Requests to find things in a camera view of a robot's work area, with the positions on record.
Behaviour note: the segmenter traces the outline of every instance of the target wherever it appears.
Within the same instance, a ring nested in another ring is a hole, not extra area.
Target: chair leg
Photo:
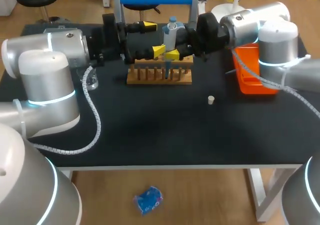
[[[47,9],[45,6],[40,7],[40,12],[42,15],[42,19],[45,20],[47,23],[50,23],[50,18],[48,16]]]
[[[143,21],[145,18],[145,11],[139,11],[140,14],[140,21]]]

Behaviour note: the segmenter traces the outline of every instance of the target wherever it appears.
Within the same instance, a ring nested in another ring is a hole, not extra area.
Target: metal stand base
[[[58,17],[58,16],[48,16],[48,12],[45,6],[41,6],[40,7],[40,12],[41,12],[41,16],[42,19],[36,21],[37,24],[46,24],[46,23],[50,23],[50,24],[69,24],[71,23],[70,20],[62,18],[62,17]]]

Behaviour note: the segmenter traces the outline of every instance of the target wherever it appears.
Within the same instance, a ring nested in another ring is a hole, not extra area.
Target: white table frame
[[[281,204],[282,189],[301,164],[274,165],[150,165],[150,166],[89,166],[61,167],[60,170],[69,178],[73,171],[111,171],[111,170],[165,170],[165,169],[246,169],[255,205],[257,222],[267,222]],[[265,190],[260,169],[275,169]]]

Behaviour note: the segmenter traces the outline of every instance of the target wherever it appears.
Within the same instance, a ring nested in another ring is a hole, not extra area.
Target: wooden floor
[[[206,10],[225,3],[210,0]],[[240,5],[253,8],[273,0],[241,0]],[[308,52],[320,58],[320,0],[281,0],[290,10],[292,21],[299,27]],[[161,14],[145,12],[145,20],[167,22],[170,16],[188,19],[185,5],[160,5]],[[58,0],[47,7],[50,16],[67,18],[75,23],[101,23],[101,0]],[[127,22],[139,20],[135,11],[125,10]],[[19,36],[25,24],[41,18],[38,8],[17,5],[9,17],[0,17],[0,44]],[[272,169],[263,170],[265,184]],[[83,202],[82,225],[256,225],[254,205],[247,174],[241,169],[224,170],[137,170],[82,171],[74,177]],[[142,217],[133,197],[149,186],[163,193],[163,203]],[[267,225],[283,225],[278,211]]]

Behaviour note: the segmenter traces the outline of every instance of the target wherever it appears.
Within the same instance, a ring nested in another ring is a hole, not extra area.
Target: white box
[[[16,4],[17,0],[0,0],[0,16],[9,16]]]

